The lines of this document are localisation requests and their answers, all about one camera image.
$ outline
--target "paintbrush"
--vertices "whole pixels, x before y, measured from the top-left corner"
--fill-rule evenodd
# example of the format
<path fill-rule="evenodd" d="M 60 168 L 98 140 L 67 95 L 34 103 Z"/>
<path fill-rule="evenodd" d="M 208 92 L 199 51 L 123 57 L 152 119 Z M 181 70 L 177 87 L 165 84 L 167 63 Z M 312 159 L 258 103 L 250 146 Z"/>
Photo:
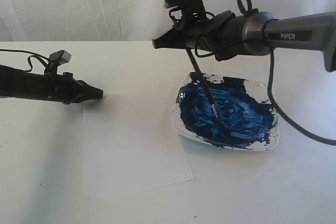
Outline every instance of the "paintbrush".
<path fill-rule="evenodd" d="M 200 81 L 200 83 L 201 83 L 201 85 L 202 85 L 202 87 L 204 89 L 205 95 L 206 95 L 209 103 L 211 104 L 212 111 L 213 111 L 216 119 L 218 120 L 218 122 L 220 124 L 221 131 L 226 136 L 230 136 L 230 131 L 229 131 L 227 125 L 224 122 L 222 113 L 220 112 L 219 107 L 217 106 L 216 101 L 215 101 L 214 97 L 211 94 L 210 88 L 209 88 L 208 84 L 206 83 L 206 81 L 205 81 L 205 79 L 203 77 L 203 74 L 202 74 L 202 72 L 200 70 L 200 67 L 197 64 L 197 61 L 196 61 L 193 53 L 191 52 L 190 48 L 186 48 L 185 50 L 187 51 L 187 54 L 188 54 L 189 59 L 190 59 L 190 62 L 191 62 L 191 64 L 193 65 L 193 67 L 195 69 L 195 72 L 197 74 L 197 78 Z"/>

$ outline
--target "white paper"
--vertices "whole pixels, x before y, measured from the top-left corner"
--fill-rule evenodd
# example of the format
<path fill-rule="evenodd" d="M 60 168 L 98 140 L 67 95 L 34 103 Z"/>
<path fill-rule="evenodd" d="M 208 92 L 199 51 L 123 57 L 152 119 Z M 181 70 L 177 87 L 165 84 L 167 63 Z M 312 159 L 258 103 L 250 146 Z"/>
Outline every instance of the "white paper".
<path fill-rule="evenodd" d="M 172 128 L 167 92 L 120 92 L 85 108 L 85 195 L 108 198 L 194 178 Z"/>

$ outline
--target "paint palette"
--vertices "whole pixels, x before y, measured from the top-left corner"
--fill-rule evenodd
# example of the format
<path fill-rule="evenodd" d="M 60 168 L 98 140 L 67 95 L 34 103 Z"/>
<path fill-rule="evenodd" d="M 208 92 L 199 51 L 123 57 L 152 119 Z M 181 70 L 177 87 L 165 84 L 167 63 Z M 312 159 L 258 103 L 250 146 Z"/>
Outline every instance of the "paint palette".
<path fill-rule="evenodd" d="M 267 87 L 256 81 L 203 74 L 230 130 L 225 135 L 195 72 L 188 74 L 178 93 L 173 126 L 182 136 L 216 147 L 266 151 L 279 142 L 278 115 Z"/>

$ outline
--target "white table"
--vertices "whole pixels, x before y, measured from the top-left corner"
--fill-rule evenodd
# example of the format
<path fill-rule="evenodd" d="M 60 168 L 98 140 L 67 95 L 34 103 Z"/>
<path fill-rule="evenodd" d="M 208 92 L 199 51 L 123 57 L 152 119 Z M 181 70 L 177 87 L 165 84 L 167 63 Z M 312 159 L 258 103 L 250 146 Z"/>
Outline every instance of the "white table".
<path fill-rule="evenodd" d="M 176 83 L 175 95 L 192 71 L 184 51 L 154 50 L 150 42 L 2 42 L 0 48 L 44 55 L 65 49 L 72 60 L 59 71 L 106 91 L 159 74 L 163 83 Z M 203 72 L 267 82 L 269 57 L 198 61 Z M 0 64 L 25 69 L 26 55 L 1 53 Z M 38 62 L 35 70 L 42 71 Z M 128 77 L 118 78 L 123 72 Z M 298 123 L 332 138 L 335 87 L 321 53 L 276 50 L 277 101 Z M 271 151 L 223 150 L 183 138 L 194 180 L 96 200 L 82 195 L 81 106 L 2 99 L 0 111 L 0 223 L 336 221 L 336 147 L 308 139 L 283 119 Z"/>

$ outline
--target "paint smear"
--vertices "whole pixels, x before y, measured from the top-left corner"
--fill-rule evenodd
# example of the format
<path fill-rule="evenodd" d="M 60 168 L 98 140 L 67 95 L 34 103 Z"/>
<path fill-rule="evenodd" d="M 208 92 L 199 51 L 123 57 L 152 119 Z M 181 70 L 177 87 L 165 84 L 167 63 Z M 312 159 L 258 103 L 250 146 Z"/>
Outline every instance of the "paint smear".
<path fill-rule="evenodd" d="M 270 129 L 277 125 L 271 104 L 258 103 L 249 96 L 244 79 L 223 77 L 212 83 L 206 78 L 231 136 L 226 137 L 218 127 L 209 101 L 196 73 L 190 73 L 192 82 L 183 86 L 177 97 L 181 119 L 185 127 L 217 147 L 247 148 L 255 141 L 269 144 Z"/>

